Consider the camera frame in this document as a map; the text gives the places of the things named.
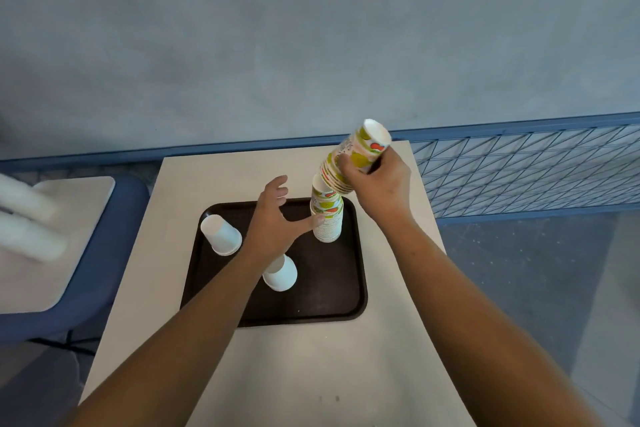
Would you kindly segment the person's left hand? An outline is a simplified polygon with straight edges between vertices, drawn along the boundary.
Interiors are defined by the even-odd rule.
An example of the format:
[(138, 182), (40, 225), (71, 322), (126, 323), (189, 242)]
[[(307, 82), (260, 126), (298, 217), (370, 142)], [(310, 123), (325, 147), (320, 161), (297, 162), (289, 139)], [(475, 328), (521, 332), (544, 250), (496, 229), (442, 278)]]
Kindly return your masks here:
[(241, 252), (262, 272), (294, 242), (286, 240), (287, 220), (281, 207), (287, 201), (286, 175), (268, 182), (260, 193)]

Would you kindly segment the person's right hand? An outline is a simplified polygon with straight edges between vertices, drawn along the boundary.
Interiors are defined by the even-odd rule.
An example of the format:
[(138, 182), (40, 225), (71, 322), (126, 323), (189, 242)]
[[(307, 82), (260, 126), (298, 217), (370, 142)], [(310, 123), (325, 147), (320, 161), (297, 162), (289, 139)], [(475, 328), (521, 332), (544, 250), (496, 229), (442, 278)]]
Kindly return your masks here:
[(372, 171), (358, 171), (353, 188), (360, 206), (382, 229), (407, 229), (415, 225), (410, 209), (410, 168), (399, 154), (388, 147), (372, 166)]

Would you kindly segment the fruit print cup stack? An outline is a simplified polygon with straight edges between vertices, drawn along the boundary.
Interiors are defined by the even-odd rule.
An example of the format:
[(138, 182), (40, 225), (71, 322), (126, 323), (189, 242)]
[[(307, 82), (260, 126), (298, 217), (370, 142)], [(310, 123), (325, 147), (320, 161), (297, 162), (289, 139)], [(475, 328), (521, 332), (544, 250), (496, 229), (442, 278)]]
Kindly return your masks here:
[(313, 230), (314, 236), (322, 243), (336, 241), (342, 231), (344, 201), (342, 196), (332, 189), (320, 172), (312, 180), (310, 211), (324, 217), (323, 223)]
[(349, 194), (353, 188), (339, 169), (338, 156), (349, 156), (359, 172), (368, 174), (391, 142), (392, 136), (382, 124), (373, 119), (365, 119), (322, 162), (320, 173), (324, 182), (340, 195)]

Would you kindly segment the person's left forearm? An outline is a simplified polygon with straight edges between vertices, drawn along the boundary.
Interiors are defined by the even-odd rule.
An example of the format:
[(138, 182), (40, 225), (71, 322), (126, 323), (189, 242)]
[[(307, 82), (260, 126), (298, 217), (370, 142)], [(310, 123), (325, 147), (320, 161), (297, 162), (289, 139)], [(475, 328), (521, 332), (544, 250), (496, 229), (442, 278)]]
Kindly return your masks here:
[(262, 273), (283, 254), (242, 249), (77, 407), (66, 427), (185, 427)]

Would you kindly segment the person's right forearm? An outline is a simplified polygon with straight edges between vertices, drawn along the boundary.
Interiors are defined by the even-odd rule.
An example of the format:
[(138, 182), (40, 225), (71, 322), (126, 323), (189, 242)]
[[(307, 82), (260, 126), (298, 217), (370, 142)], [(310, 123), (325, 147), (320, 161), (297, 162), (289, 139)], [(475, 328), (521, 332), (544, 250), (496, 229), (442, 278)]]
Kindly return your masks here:
[(544, 349), (456, 267), (411, 213), (374, 220), (478, 427), (604, 427)]

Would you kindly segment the upright fruit print cup stack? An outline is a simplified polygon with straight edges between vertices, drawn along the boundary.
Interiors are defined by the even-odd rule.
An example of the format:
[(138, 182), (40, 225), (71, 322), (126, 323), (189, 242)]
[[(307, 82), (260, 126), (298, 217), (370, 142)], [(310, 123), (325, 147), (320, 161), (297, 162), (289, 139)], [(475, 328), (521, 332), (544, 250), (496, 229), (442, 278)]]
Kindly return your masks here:
[(310, 211), (324, 217), (323, 223), (313, 230), (314, 236), (322, 243), (336, 241), (342, 231), (344, 201), (342, 196), (332, 189), (320, 172), (312, 180)]

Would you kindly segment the white paper cup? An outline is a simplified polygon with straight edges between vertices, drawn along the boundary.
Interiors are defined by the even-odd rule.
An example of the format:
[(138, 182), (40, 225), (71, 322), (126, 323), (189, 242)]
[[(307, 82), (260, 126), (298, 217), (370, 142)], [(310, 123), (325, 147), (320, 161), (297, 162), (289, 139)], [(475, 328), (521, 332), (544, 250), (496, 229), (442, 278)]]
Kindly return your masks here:
[(297, 278), (298, 269), (286, 254), (273, 261), (262, 274), (265, 284), (276, 292), (289, 290)]
[(240, 231), (218, 214), (204, 218), (200, 224), (200, 231), (214, 253), (220, 256), (233, 255), (240, 249), (243, 242)]

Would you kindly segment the dark brown plastic tray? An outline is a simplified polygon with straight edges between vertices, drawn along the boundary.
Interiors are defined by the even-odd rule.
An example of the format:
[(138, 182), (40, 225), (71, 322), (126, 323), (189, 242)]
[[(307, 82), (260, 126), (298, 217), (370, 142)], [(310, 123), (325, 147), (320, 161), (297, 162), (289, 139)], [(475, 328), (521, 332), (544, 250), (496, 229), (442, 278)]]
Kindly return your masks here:
[[(313, 233), (296, 239), (286, 255), (298, 269), (291, 289), (276, 292), (262, 278), (244, 309), (240, 328), (350, 321), (367, 305), (364, 259), (354, 204), (343, 199), (342, 231), (332, 243), (318, 241)], [(204, 210), (198, 225), (189, 262), (180, 309), (200, 292), (232, 259), (216, 254), (200, 224), (210, 215), (220, 215), (239, 230), (243, 240), (256, 201), (217, 203)], [(286, 219), (297, 221), (310, 215), (310, 197), (288, 199), (281, 208)]]

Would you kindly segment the blue chair with white seat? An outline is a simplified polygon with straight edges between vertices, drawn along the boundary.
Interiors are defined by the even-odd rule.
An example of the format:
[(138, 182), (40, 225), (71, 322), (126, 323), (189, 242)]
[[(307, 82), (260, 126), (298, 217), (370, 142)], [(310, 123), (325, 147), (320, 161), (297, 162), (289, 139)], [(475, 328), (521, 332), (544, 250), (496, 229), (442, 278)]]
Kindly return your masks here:
[(73, 339), (73, 332), (113, 304), (150, 198), (140, 178), (117, 174), (114, 179), (106, 209), (60, 301), (43, 312), (0, 314), (0, 345), (31, 342), (94, 358), (101, 336)]

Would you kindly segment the white tube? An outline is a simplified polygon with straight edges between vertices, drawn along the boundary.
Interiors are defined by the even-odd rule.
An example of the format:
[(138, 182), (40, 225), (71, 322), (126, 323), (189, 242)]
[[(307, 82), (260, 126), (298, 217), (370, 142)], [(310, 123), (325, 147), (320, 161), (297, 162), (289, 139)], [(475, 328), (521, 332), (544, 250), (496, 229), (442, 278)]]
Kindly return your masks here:
[(34, 187), (0, 173), (0, 210), (44, 222), (58, 211), (58, 204)]
[(40, 262), (58, 259), (67, 238), (20, 215), (0, 211), (0, 247)]

